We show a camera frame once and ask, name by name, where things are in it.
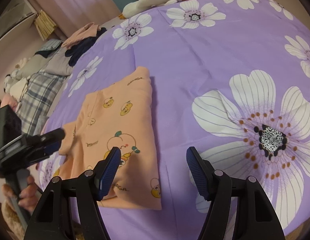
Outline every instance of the pink fabric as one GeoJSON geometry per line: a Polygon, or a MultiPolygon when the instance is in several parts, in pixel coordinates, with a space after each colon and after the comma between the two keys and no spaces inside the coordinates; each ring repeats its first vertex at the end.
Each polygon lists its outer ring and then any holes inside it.
{"type": "Polygon", "coordinates": [[[74,32],[73,35],[70,36],[67,40],[65,40],[61,47],[70,49],[73,45],[78,44],[79,41],[85,38],[96,37],[98,28],[98,25],[94,23],[86,24],[84,27],[74,32]]]}
{"type": "Polygon", "coordinates": [[[10,94],[5,94],[4,97],[2,98],[2,103],[0,104],[0,108],[9,105],[10,108],[15,111],[17,108],[17,101],[10,95],[10,94]]]}
{"type": "Polygon", "coordinates": [[[41,7],[67,37],[89,22],[101,25],[120,14],[113,0],[33,1],[38,4],[35,8],[41,7]]]}

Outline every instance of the finger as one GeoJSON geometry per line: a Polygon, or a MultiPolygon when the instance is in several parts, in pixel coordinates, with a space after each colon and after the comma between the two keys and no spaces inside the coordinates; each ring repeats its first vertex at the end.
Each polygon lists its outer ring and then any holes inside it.
{"type": "Polygon", "coordinates": [[[11,198],[13,196],[15,196],[13,190],[11,189],[11,187],[7,184],[2,185],[2,193],[4,194],[5,197],[7,198],[11,198]]]}
{"type": "Polygon", "coordinates": [[[29,175],[27,177],[27,184],[30,185],[30,184],[34,184],[35,183],[35,179],[32,175],[29,175]]]}
{"type": "Polygon", "coordinates": [[[29,198],[35,195],[38,187],[36,184],[30,184],[27,188],[23,189],[19,194],[20,198],[29,198]]]}
{"type": "Polygon", "coordinates": [[[38,198],[36,196],[30,198],[21,199],[18,202],[18,205],[23,207],[24,209],[28,209],[30,207],[35,207],[37,205],[38,198]]]}

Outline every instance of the purple bedsheet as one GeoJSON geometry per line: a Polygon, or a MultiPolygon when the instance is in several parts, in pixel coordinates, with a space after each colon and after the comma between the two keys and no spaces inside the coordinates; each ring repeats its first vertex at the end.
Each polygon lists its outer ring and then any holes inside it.
{"type": "Polygon", "coordinates": [[[79,59],[47,131],[137,66],[151,74],[163,209],[101,208],[112,239],[197,239],[208,204],[190,178],[189,146],[229,176],[255,176],[285,234],[310,217],[310,31],[299,20],[272,0],[191,0],[137,15],[79,59]]]}

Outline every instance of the bed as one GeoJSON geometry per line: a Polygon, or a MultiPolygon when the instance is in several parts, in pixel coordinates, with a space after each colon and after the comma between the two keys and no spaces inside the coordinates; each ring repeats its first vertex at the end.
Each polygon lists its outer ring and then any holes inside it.
{"type": "MultiPolygon", "coordinates": [[[[88,93],[137,66],[151,74],[163,208],[100,208],[112,239],[197,238],[209,204],[190,176],[189,146],[229,176],[255,176],[287,238],[298,237],[295,230],[310,218],[310,30],[289,11],[274,0],[191,0],[153,8],[112,28],[79,59],[46,131],[74,121],[88,93]],[[186,11],[193,22],[184,20],[186,11]],[[260,150],[259,140],[271,134],[281,143],[260,150]],[[275,146],[281,149],[270,153],[275,146]]],[[[43,189],[63,162],[55,153],[41,164],[43,189]]],[[[232,213],[227,240],[234,220],[232,213]]]]}

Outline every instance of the wall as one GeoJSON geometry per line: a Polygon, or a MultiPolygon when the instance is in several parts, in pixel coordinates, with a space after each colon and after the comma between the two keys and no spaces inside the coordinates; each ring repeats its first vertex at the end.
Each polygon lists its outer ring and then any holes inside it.
{"type": "MultiPolygon", "coordinates": [[[[31,57],[36,50],[44,44],[40,38],[36,27],[31,25],[29,29],[18,35],[14,42],[11,43],[4,52],[0,55],[0,98],[4,95],[3,81],[7,74],[11,73],[15,65],[24,57],[31,57]]],[[[0,202],[4,200],[2,195],[1,186],[5,183],[4,179],[0,179],[0,202]]]]}

